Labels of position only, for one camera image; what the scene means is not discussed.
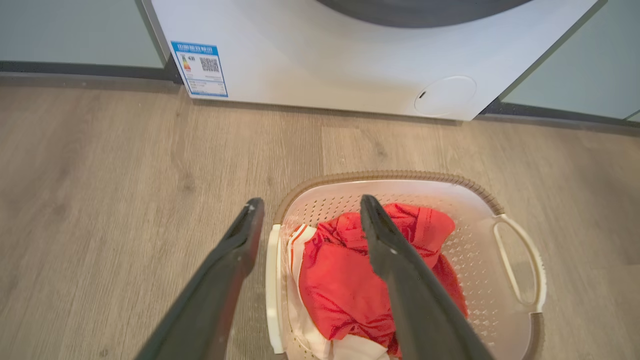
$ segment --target white washing machine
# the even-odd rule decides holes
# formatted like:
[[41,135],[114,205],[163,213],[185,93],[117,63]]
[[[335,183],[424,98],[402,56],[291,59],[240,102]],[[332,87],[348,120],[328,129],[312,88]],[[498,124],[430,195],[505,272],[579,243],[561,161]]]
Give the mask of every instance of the white washing machine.
[[197,99],[472,120],[596,0],[152,0]]

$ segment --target white garment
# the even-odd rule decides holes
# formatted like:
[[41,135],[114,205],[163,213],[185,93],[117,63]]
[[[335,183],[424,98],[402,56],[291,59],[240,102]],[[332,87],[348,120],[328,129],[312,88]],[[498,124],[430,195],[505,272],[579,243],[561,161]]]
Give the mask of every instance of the white garment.
[[387,349],[369,339],[347,335],[342,340],[329,341],[317,329],[300,296],[300,269],[305,245],[316,233],[315,227],[300,225],[287,244],[287,303],[291,330],[302,346],[319,360],[389,360]]

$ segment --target plastic laundry basket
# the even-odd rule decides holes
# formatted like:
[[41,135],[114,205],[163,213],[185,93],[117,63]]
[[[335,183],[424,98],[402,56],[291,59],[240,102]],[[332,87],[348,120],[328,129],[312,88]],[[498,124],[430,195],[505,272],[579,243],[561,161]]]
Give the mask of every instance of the plastic laundry basket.
[[[460,176],[432,172],[378,171],[327,176],[307,181],[283,201],[269,234],[266,306],[273,350],[290,360],[311,359],[295,338],[287,308],[286,243],[300,224],[316,226],[348,211],[358,211],[360,197],[374,195],[381,204],[400,202],[448,214],[456,230],[442,252],[458,274],[469,311],[468,321],[496,360],[532,359],[543,342],[542,306],[547,294],[545,271],[530,237],[486,190]],[[522,300],[502,240],[505,223],[529,252],[536,281],[532,303]]]

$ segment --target red garment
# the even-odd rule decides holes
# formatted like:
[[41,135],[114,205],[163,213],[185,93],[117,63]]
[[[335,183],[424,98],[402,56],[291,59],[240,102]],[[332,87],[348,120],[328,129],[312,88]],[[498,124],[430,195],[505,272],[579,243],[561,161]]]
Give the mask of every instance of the red garment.
[[[432,269],[460,311],[466,316],[458,277],[440,247],[454,231],[446,214],[429,208],[384,206],[403,236]],[[328,340],[353,334],[373,340],[401,357],[387,285],[369,263],[360,214],[345,213],[318,224],[305,245],[300,270],[300,295],[320,333]]]

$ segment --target qr code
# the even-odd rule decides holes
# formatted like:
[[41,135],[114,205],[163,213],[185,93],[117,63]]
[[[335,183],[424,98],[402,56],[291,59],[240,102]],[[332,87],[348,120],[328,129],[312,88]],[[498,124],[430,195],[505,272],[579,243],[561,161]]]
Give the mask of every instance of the qr code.
[[218,59],[216,58],[200,58],[202,64],[202,70],[220,72],[220,66],[218,66]]

